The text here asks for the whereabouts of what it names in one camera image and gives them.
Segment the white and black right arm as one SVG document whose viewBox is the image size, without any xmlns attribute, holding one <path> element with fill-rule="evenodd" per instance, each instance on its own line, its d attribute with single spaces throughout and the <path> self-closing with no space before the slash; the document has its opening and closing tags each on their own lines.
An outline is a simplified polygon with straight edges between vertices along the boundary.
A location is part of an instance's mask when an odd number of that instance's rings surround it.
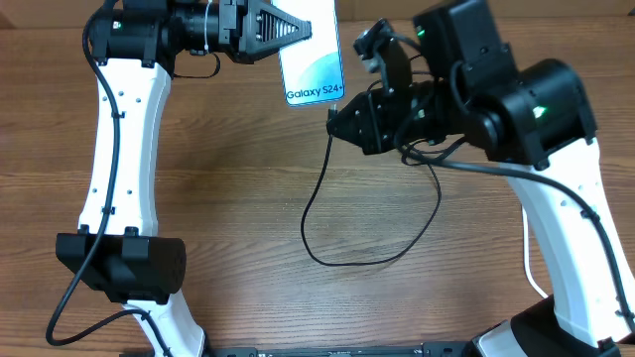
<svg viewBox="0 0 635 357">
<path fill-rule="evenodd" d="M 557 59 L 519 69 L 484 1 L 444 1 L 415 16 L 412 46 L 431 79 L 415 82 L 386 21 L 354 49 L 382 85 L 328 114 L 330 137 L 367 155 L 476 172 L 416 148 L 456 135 L 480 170 L 508 180 L 543 254 L 552 293 L 464 342 L 458 356 L 615 356 L 634 340 L 634 276 L 603 189 L 597 126 L 576 72 Z"/>
</svg>

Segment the blue Galaxy smartphone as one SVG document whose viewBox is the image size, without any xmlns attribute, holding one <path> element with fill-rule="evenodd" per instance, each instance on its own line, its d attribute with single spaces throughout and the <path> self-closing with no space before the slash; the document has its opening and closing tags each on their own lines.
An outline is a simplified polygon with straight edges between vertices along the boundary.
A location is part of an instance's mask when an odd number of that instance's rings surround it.
<svg viewBox="0 0 635 357">
<path fill-rule="evenodd" d="M 280 49 L 286 102 L 291 107 L 341 99 L 345 94 L 334 0 L 273 0 L 272 4 L 312 25 L 309 39 Z"/>
</svg>

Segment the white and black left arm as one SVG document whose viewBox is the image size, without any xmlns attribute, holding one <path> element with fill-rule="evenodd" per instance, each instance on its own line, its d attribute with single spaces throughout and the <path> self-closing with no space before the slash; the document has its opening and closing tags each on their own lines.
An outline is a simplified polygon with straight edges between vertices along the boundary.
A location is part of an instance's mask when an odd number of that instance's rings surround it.
<svg viewBox="0 0 635 357">
<path fill-rule="evenodd" d="M 263 1 L 107 1 L 82 49 L 100 97 L 92 174 L 73 233 L 56 240 L 75 284 L 136 318 L 155 356 L 209 356 L 182 286 L 185 243 L 158 234 L 155 172 L 162 115 L 181 52 L 251 64 L 308 39 L 309 21 Z"/>
</svg>

